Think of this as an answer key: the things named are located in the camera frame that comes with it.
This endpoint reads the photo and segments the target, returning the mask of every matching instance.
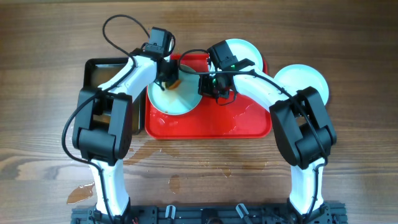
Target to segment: red tray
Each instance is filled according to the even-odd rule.
[[[172,55],[171,58],[176,60],[180,55]],[[207,72],[207,58],[207,54],[190,54],[181,63],[197,72]],[[264,72],[268,73],[265,62]],[[232,99],[233,94],[230,94],[228,101]],[[217,105],[215,99],[204,96],[195,109],[179,116],[158,111],[150,103],[148,94],[146,96],[145,129],[156,139],[262,138],[271,128],[268,111],[240,94],[235,102],[226,106]]]

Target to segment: white plate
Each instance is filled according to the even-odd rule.
[[[186,70],[194,70],[182,65]],[[156,109],[169,115],[181,115],[194,109],[201,100],[198,94],[199,75],[187,74],[179,71],[181,83],[174,90],[162,89],[155,83],[148,85],[149,101]]]
[[[254,62],[262,71],[264,66],[262,64],[262,57],[260,51],[254,45],[242,39],[229,39],[226,40],[226,42],[229,45],[232,54],[236,56],[238,61],[247,58]]]
[[[329,87],[320,72],[308,65],[289,65],[282,68],[275,76],[281,83],[303,90],[309,86],[318,90],[323,104],[329,99]]]

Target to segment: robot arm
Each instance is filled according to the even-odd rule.
[[[278,149],[291,165],[292,191],[289,202],[298,220],[303,222],[303,218],[311,208],[314,197],[317,200],[311,211],[317,210],[323,204],[321,195],[323,167],[320,167],[317,172],[314,171],[318,165],[324,164],[325,160],[321,156],[321,151],[310,126],[314,127],[325,149],[326,156],[329,156],[330,148],[336,142],[333,125],[316,89],[308,87],[299,90],[278,82],[278,80],[263,73],[258,66],[253,65],[252,61],[242,55],[237,55],[239,52],[235,51],[234,55],[231,48],[233,46],[229,46],[228,42],[224,41],[208,49],[212,62],[211,67],[214,68],[214,65],[218,65],[218,69],[222,71],[231,71],[238,68],[241,72],[251,71],[256,76],[216,74],[214,78],[223,80],[223,83],[227,83],[226,87],[250,97],[270,112]],[[283,88],[292,96],[292,99],[286,94],[282,94],[268,80]],[[220,92],[228,88],[214,86],[213,89],[218,89]],[[300,116],[300,113],[293,101],[296,101],[308,113],[311,124],[305,123],[301,126],[297,124],[295,119]]]
[[[163,43],[170,43],[168,35],[162,35],[162,37]],[[114,220],[120,220],[120,223],[129,223],[128,220],[131,220],[131,217],[129,217],[129,197],[124,186],[123,158],[129,150],[132,136],[132,102],[148,84],[154,81],[173,83],[178,79],[177,63],[169,60],[164,51],[164,49],[169,49],[170,45],[151,44],[150,41],[147,46],[148,51],[147,49],[145,51],[141,49],[133,51],[132,54],[136,63],[135,69],[116,88],[88,103],[77,114],[73,129],[73,146],[81,151],[82,158],[94,162],[103,169],[104,189],[109,198],[110,212]],[[163,46],[163,50],[159,51],[159,46]],[[215,62],[214,54],[210,54],[210,59],[213,63]],[[239,62],[232,61],[228,66],[235,63],[238,64]],[[132,66],[133,61],[130,58],[127,65],[114,78],[99,87],[102,89],[109,88],[113,83],[120,80]],[[316,141],[308,128],[308,124],[297,125],[295,117],[299,113],[292,105],[292,100],[265,79],[281,86],[293,96],[294,100],[305,107],[317,134],[322,140],[327,155],[330,154],[331,145],[336,142],[336,134],[322,99],[314,88],[298,91],[298,89],[284,85],[262,73],[253,64],[239,69],[239,71],[249,70],[256,73],[257,77],[235,75],[226,77],[229,78],[227,83],[229,83],[229,87],[233,87],[238,93],[252,98],[271,113],[277,146],[284,159],[292,166],[292,192],[289,202],[297,216],[300,217],[306,214],[310,208],[316,180],[313,169],[318,164],[323,163],[323,158],[320,157]],[[79,95],[78,104],[82,104],[97,91],[97,89],[83,88]],[[93,115],[99,114],[110,114],[110,123],[105,125],[95,121]],[[107,216],[104,214],[107,214],[107,211],[101,191],[101,180],[98,171],[94,167],[91,167],[91,170],[95,177],[98,194],[95,217],[96,220],[106,223]],[[321,183],[322,168],[317,177],[319,183]],[[323,203],[320,189],[321,184],[318,184],[317,202],[314,210]]]

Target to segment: wire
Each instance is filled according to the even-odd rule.
[[[97,221],[95,220],[94,216],[90,216],[88,219],[91,220],[91,221],[93,221],[94,224],[97,223]]]
[[[164,57],[168,57],[168,56],[170,56],[172,53],[173,53],[173,51],[174,51],[174,48],[175,48],[175,36],[172,34],[172,33],[170,33],[171,35],[172,35],[172,39],[173,39],[173,46],[172,46],[172,48],[169,50],[169,52],[167,53],[167,55],[165,55]]]
[[[239,71],[221,71],[221,72],[217,72],[217,68],[215,69],[215,70],[216,70],[215,72],[191,72],[191,71],[188,71],[188,70],[184,70],[184,69],[181,67],[181,60],[184,58],[184,56],[186,56],[186,54],[189,54],[189,53],[192,53],[192,52],[204,52],[204,53],[208,54],[208,51],[207,51],[207,50],[203,50],[203,49],[192,49],[192,50],[186,51],[185,53],[183,53],[183,54],[181,55],[181,57],[180,57],[179,60],[178,60],[178,68],[179,68],[181,71],[183,71],[183,72],[185,72],[185,73],[189,73],[189,74],[194,74],[194,75],[230,74],[230,75],[252,75],[252,76],[254,76],[254,77],[256,77],[256,78],[260,78],[260,79],[262,79],[262,80],[264,80],[264,81],[270,83],[272,86],[274,86],[275,88],[277,88],[281,93],[283,93],[284,95],[286,95],[286,96],[289,98],[289,100],[294,104],[294,106],[298,109],[299,113],[305,118],[306,122],[307,122],[308,125],[310,126],[311,132],[312,132],[312,134],[313,134],[313,136],[314,136],[314,138],[315,138],[315,140],[316,140],[316,142],[317,142],[317,144],[318,144],[318,147],[319,147],[319,149],[320,149],[320,151],[321,151],[321,156],[322,156],[322,158],[324,158],[324,160],[325,160],[324,163],[318,164],[318,165],[315,167],[315,169],[314,169],[314,172],[315,172],[315,190],[314,190],[314,196],[312,197],[311,206],[310,206],[310,208],[309,208],[307,214],[305,215],[305,223],[308,222],[308,221],[309,221],[309,218],[310,218],[310,216],[311,216],[311,214],[312,214],[312,212],[313,212],[313,208],[314,208],[314,206],[315,206],[315,203],[316,203],[316,201],[318,200],[318,199],[317,199],[317,195],[318,195],[318,185],[319,185],[319,177],[318,177],[319,168],[325,167],[325,166],[328,164],[328,156],[326,155],[325,149],[323,148],[323,145],[322,145],[322,143],[321,143],[321,140],[319,139],[319,136],[318,136],[317,132],[315,131],[315,128],[313,127],[313,125],[312,125],[310,119],[308,118],[308,115],[306,114],[306,112],[304,111],[304,109],[302,108],[302,106],[301,106],[301,105],[297,102],[297,100],[295,100],[295,99],[293,98],[293,96],[292,96],[290,93],[288,93],[284,88],[280,87],[278,84],[274,83],[272,80],[270,80],[270,79],[268,79],[268,78],[266,78],[266,77],[263,77],[262,75],[256,74],[254,70],[251,70],[251,71],[248,71],[248,72],[239,72]]]
[[[65,123],[65,126],[63,127],[63,131],[62,131],[62,137],[61,137],[62,149],[63,149],[63,151],[65,152],[65,154],[69,156],[69,158],[73,159],[74,161],[78,161],[78,162],[81,162],[81,163],[84,163],[84,164],[91,165],[91,166],[95,167],[95,168],[98,170],[98,175],[99,175],[100,182],[101,182],[101,189],[102,189],[102,193],[103,193],[103,200],[104,200],[104,204],[105,204],[105,209],[106,209],[106,212],[108,213],[109,220],[110,220],[110,222],[111,222],[112,224],[114,223],[114,220],[112,219],[112,214],[111,214],[111,210],[110,210],[110,208],[109,208],[108,198],[107,198],[107,196],[106,196],[105,185],[104,185],[105,181],[104,181],[103,169],[101,169],[97,164],[95,164],[95,163],[93,163],[93,162],[90,162],[90,161],[87,161],[87,160],[84,160],[84,159],[80,159],[80,158],[77,158],[77,157],[73,156],[73,155],[69,152],[69,150],[68,150],[68,148],[67,148],[67,145],[66,145],[66,136],[67,136],[67,131],[68,131],[68,128],[69,128],[70,124],[72,123],[72,121],[73,121],[73,119],[76,117],[76,115],[81,111],[81,109],[83,109],[89,102],[91,102],[91,101],[94,100],[95,98],[97,98],[97,97],[99,97],[99,96],[105,94],[106,92],[112,90],[113,88],[117,87],[128,75],[130,75],[130,73],[131,73],[131,72],[135,69],[135,67],[136,67],[136,61],[134,60],[134,58],[132,57],[132,55],[129,54],[129,53],[128,53],[127,51],[125,51],[124,49],[122,49],[122,48],[120,48],[119,46],[117,46],[116,44],[114,44],[114,43],[113,43],[112,41],[110,41],[110,40],[108,39],[108,37],[106,36],[106,33],[105,33],[105,27],[106,27],[106,25],[108,24],[108,22],[109,22],[110,20],[112,20],[112,19],[114,19],[114,18],[117,18],[117,17],[126,17],[126,18],[128,18],[128,19],[133,20],[134,22],[136,22],[138,25],[141,26],[141,28],[144,30],[144,32],[146,33],[146,35],[148,36],[148,38],[150,37],[149,34],[148,34],[148,31],[145,30],[145,27],[144,27],[138,20],[136,20],[135,18],[133,18],[133,17],[131,17],[131,16],[119,14],[119,15],[111,16],[110,18],[108,18],[108,19],[105,21],[105,23],[104,23],[104,25],[103,25],[103,27],[102,27],[102,33],[103,33],[103,36],[104,36],[105,40],[106,40],[108,43],[110,43],[114,48],[120,50],[121,52],[123,52],[124,54],[126,54],[129,58],[131,58],[131,60],[132,60],[132,66],[131,66],[131,68],[129,69],[129,71],[126,72],[126,74],[124,74],[118,81],[114,82],[110,87],[108,87],[108,88],[105,89],[105,90],[97,91],[93,96],[89,97],[86,101],[84,101],[81,105],[79,105],[79,106],[74,110],[74,112],[70,115],[69,119],[68,119],[67,122]]]
[[[235,100],[236,100],[236,95],[238,94],[238,92],[235,90],[235,91],[233,91],[234,92],[234,98],[230,101],[230,102],[227,102],[227,103],[222,103],[222,104],[219,104],[218,103],[218,99],[219,98],[216,98],[216,103],[219,105],[219,106],[226,106],[226,105],[228,105],[228,104],[230,104],[230,103],[233,103],[233,102],[235,102]]]
[[[143,43],[143,44],[141,45],[141,49],[144,49],[145,45],[147,45],[147,44],[148,44],[147,42]]]

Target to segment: wood grain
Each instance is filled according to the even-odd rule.
[[[196,0],[118,0],[118,2],[140,2],[140,1],[196,1]],[[71,3],[71,2],[112,2],[110,0],[0,0],[0,4],[37,4],[37,3]]]
[[[242,38],[265,55],[272,76],[292,63],[319,70],[338,135],[324,172],[325,200],[346,203],[350,223],[396,223],[397,11],[397,1],[342,0],[0,5],[0,222],[68,223],[72,208],[95,203],[94,196],[67,205],[93,178],[63,153],[60,136],[85,62],[122,56],[104,41],[102,23],[129,14],[171,30],[177,52]],[[128,20],[109,24],[109,37],[125,49],[145,41]],[[155,141],[142,133],[125,163],[133,205],[284,202],[290,192],[290,167],[273,133],[210,141]],[[171,177],[178,181],[172,189]]]

